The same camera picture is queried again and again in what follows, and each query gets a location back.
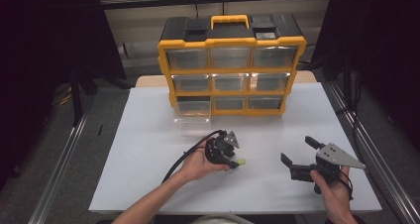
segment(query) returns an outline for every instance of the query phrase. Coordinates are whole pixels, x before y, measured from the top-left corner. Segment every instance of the clear plastic drawer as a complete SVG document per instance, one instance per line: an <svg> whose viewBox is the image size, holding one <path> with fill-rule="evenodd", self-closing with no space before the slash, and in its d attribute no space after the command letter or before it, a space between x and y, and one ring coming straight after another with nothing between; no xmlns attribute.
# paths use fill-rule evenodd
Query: clear plastic drawer
<svg viewBox="0 0 420 224"><path fill-rule="evenodd" d="M207 68L207 49L166 50L170 68Z"/></svg>
<svg viewBox="0 0 420 224"><path fill-rule="evenodd" d="M278 109L282 96L250 96L248 100L249 109Z"/></svg>
<svg viewBox="0 0 420 224"><path fill-rule="evenodd" d="M214 109L236 110L245 108L245 96L215 96Z"/></svg>
<svg viewBox="0 0 420 224"><path fill-rule="evenodd" d="M212 66L219 68L249 67L250 47L221 47L210 49Z"/></svg>
<svg viewBox="0 0 420 224"><path fill-rule="evenodd" d="M173 75L173 85L177 92L196 92L209 90L209 75Z"/></svg>
<svg viewBox="0 0 420 224"><path fill-rule="evenodd" d="M254 48L254 67L291 66L296 47Z"/></svg>
<svg viewBox="0 0 420 224"><path fill-rule="evenodd" d="M252 73L250 89L253 91L275 91L286 87L290 73Z"/></svg>
<svg viewBox="0 0 420 224"><path fill-rule="evenodd" d="M179 117L210 118L211 105L209 96L179 96L176 98L176 114Z"/></svg>
<svg viewBox="0 0 420 224"><path fill-rule="evenodd" d="M213 89L221 91L241 91L248 86L247 73L218 73L212 74Z"/></svg>

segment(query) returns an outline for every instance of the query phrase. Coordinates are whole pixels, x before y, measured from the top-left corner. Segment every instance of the black curtain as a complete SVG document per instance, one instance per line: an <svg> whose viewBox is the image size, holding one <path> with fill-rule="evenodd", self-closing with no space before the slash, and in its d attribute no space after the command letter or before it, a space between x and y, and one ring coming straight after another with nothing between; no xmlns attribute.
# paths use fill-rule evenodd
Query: black curtain
<svg viewBox="0 0 420 224"><path fill-rule="evenodd" d="M347 55L348 69L360 73L418 149L419 9L419 0L330 0L312 58L328 58L320 64L332 80L345 71Z"/></svg>
<svg viewBox="0 0 420 224"><path fill-rule="evenodd" d="M104 12L65 7L92 3L99 0L0 0L0 187L35 143L54 88L69 82L74 67L125 78Z"/></svg>

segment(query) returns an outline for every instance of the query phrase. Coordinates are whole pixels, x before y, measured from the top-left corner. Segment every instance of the wall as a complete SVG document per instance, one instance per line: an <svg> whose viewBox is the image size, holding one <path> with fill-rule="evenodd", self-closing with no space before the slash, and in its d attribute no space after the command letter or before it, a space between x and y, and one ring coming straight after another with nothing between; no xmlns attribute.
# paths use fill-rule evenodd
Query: wall
<svg viewBox="0 0 420 224"><path fill-rule="evenodd" d="M225 4L200 4L107 10L106 16L116 44L126 44L130 60L123 56L124 67L156 64L157 44L168 17L195 18L213 15L292 13L308 44L316 43L329 0L267 0ZM310 59L308 48L305 59Z"/></svg>

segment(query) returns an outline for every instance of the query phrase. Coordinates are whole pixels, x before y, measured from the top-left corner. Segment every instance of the white tabletop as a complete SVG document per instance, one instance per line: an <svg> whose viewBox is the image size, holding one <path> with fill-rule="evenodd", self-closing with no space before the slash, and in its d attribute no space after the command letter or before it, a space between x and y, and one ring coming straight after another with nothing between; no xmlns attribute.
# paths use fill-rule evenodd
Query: white tabletop
<svg viewBox="0 0 420 224"><path fill-rule="evenodd" d="M167 88L133 88L89 210L122 211L158 186L175 161L202 136L173 125ZM285 153L297 165L315 162L311 136L356 156L320 83L294 84L281 116L212 117L212 130L234 131L236 158L247 163L185 185L161 214L273 214L324 211L314 183L290 179ZM352 168L354 211L380 210L364 172Z"/></svg>

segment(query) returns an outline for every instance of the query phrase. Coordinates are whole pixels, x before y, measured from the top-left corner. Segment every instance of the yellow storage organizer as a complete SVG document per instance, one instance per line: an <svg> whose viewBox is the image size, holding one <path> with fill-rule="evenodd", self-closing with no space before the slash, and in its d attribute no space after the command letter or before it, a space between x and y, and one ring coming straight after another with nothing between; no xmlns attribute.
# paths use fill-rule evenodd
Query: yellow storage organizer
<svg viewBox="0 0 420 224"><path fill-rule="evenodd" d="M158 62L181 117L279 115L305 46L291 14L176 17Z"/></svg>

